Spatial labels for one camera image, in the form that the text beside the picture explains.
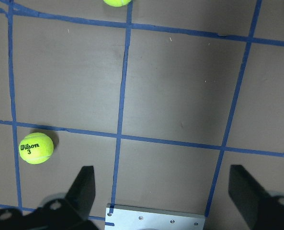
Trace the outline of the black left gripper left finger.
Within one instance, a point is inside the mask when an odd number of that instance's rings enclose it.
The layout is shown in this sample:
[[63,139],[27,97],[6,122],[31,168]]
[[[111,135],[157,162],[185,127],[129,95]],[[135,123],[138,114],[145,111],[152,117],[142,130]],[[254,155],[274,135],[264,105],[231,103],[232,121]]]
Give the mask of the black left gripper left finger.
[[64,198],[52,199],[27,215],[17,208],[0,209],[0,230],[97,230],[89,220],[94,200],[94,167],[83,166]]

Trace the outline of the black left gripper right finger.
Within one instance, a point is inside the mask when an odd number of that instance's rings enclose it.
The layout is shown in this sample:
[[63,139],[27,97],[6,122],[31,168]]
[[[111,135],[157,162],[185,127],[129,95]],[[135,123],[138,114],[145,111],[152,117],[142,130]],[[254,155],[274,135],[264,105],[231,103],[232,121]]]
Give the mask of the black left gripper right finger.
[[251,230],[284,230],[284,195],[270,193],[242,166],[231,165],[228,194]]

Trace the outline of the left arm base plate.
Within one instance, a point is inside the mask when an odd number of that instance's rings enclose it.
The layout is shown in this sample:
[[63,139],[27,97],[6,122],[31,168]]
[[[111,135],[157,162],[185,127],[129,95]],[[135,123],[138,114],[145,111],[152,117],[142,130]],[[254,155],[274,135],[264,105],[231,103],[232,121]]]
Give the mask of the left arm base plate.
[[107,205],[106,230],[202,230],[205,216],[124,205]]

